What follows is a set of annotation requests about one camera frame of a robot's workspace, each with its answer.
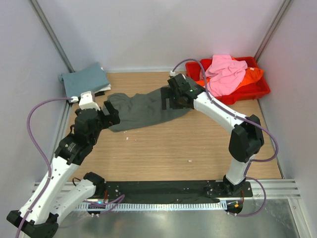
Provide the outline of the grey t shirt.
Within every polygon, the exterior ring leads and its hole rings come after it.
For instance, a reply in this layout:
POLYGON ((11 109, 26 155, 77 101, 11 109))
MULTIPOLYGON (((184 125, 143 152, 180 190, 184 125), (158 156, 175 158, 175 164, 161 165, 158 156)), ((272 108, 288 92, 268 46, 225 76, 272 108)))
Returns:
POLYGON ((114 93, 107 97, 119 112, 120 123, 109 128, 112 132, 152 126, 179 118, 191 109, 161 108, 160 89, 148 94, 135 94, 128 97, 124 93, 114 93))

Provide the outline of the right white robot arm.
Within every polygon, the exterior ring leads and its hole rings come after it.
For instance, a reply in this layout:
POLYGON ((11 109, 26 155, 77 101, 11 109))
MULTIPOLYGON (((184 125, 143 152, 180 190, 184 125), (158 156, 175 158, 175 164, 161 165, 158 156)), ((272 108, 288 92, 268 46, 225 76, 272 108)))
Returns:
POLYGON ((228 196, 240 193, 246 180, 245 171, 264 144, 262 130, 256 115, 247 117, 209 96, 204 87, 191 85, 181 73, 171 72, 168 86, 161 88, 162 108, 166 109, 166 99, 172 109, 191 108, 221 125, 229 134, 228 150, 232 157, 228 172, 223 177, 223 190, 228 196))

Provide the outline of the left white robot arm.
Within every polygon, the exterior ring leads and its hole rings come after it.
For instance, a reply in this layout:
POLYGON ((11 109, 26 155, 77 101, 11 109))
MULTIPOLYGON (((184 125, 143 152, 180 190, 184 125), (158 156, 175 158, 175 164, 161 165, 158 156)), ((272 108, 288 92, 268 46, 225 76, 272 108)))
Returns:
POLYGON ((100 132, 120 123, 119 112, 110 101, 104 101, 105 114, 100 107, 88 106, 76 110, 77 117, 70 132, 63 138, 48 172, 36 191, 19 210, 10 211, 7 220, 20 233, 31 238, 52 238, 63 219, 81 202, 91 197, 100 198, 106 191, 105 179, 89 172, 70 190, 58 198, 68 179, 92 152, 100 132))

